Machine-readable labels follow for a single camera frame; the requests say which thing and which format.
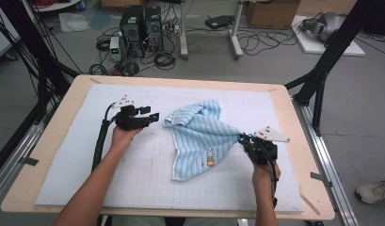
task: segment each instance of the towel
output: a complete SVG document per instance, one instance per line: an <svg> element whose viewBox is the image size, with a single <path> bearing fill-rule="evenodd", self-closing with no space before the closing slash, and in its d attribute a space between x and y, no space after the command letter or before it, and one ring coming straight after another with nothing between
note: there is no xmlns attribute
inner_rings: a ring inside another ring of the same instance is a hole
<svg viewBox="0 0 385 226"><path fill-rule="evenodd" d="M165 118L177 150L172 180L188 181L216 166L239 139L239 130L219 121L218 101L186 105Z"/></svg>

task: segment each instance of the forearm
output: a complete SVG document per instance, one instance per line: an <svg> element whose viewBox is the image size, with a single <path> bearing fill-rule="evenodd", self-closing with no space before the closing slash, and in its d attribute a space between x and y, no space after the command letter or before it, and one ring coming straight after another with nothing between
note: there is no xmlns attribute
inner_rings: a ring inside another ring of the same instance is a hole
<svg viewBox="0 0 385 226"><path fill-rule="evenodd" d="M63 208L54 225L93 225L99 216L121 156L110 150Z"/></svg>
<svg viewBox="0 0 385 226"><path fill-rule="evenodd" d="M279 178L281 171L275 163L275 174ZM256 195L256 226L276 226L278 225L275 215L274 204L272 201L272 178L269 166L254 165L252 175L254 193Z"/></svg>
<svg viewBox="0 0 385 226"><path fill-rule="evenodd" d="M255 188L256 193L256 226L278 225L272 203L271 189Z"/></svg>

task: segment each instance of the table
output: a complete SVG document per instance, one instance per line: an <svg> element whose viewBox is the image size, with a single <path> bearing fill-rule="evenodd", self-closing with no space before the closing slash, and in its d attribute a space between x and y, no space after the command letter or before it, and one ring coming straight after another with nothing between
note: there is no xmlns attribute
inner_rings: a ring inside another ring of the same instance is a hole
<svg viewBox="0 0 385 226"><path fill-rule="evenodd" d="M124 78L94 75L80 75L51 119L30 157L40 162L35 166L24 165L22 171L8 192L1 208L6 212L58 213L62 207L38 206L34 204L46 177L52 159L66 136L72 120L84 102L88 89L93 84L115 84L145 87L171 87L192 89L228 89L267 92L273 101L282 132L294 142L287 144L288 154L295 171L300 196L305 211L298 215L277 214L277 218L332 219L333 207L323 182L311 178L310 172L318 173L310 147L305 138L295 109L286 88L282 85L247 84L215 81L193 81L155 78ZM200 211L163 210L136 208L104 208L102 214L144 215L207 218L255 218L254 212L242 211Z"/></svg>
<svg viewBox="0 0 385 226"><path fill-rule="evenodd" d="M242 14L242 8L243 8L243 2L249 1L249 0L238 0L236 3L236 10L235 10L235 19L233 21L233 29L230 30L230 38L231 42L233 44L233 49L235 51L235 59L238 59L243 55L241 46L239 44L239 40L236 37L236 32L238 30L239 26L239 20L241 18ZM183 59L188 59L188 48L186 46L186 34L185 34L185 21L184 18L186 17L185 14L185 2L186 0L181 0L181 24L180 24L180 48L181 48L181 57Z"/></svg>

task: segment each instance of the gray floor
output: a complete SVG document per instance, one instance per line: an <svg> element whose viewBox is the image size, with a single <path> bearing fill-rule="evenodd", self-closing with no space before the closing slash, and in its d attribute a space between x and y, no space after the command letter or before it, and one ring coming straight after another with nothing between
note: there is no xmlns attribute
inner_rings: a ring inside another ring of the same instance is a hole
<svg viewBox="0 0 385 226"><path fill-rule="evenodd" d="M91 10L83 12L88 21L96 17L95 13ZM204 27L204 19L195 18L188 22ZM96 38L118 24L119 20L111 19L101 24L100 30L58 33L56 36L81 70L87 72L89 66L97 62ZM366 41L385 52L385 43ZM181 60L176 48L176 67L171 71L160 71L161 78L286 84L309 72L320 58L319 55L303 54L298 45L282 45L257 56L244 55L235 61L225 33L188 33L188 43L189 60ZM343 56L331 71L321 131L359 224L385 225L385 201L368 205L357 201L353 194L360 184L385 180L385 54L359 40L356 43L366 55ZM64 52L59 48L56 50L60 60L73 67ZM139 76L158 77L159 74L149 69ZM35 93L23 63L0 60L0 150L35 103ZM0 210L0 225L51 224L54 217L10 214ZM325 224L342 225L342 222L337 217ZM305 223L281 220L281 225Z"/></svg>

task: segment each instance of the sneaker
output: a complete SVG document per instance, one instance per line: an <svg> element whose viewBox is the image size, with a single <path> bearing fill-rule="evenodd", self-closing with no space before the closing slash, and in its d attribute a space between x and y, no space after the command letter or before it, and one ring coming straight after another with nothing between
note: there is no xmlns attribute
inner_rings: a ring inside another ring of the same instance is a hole
<svg viewBox="0 0 385 226"><path fill-rule="evenodd" d="M375 182L373 184L358 186L356 196L359 200L372 204L385 199L385 182Z"/></svg>

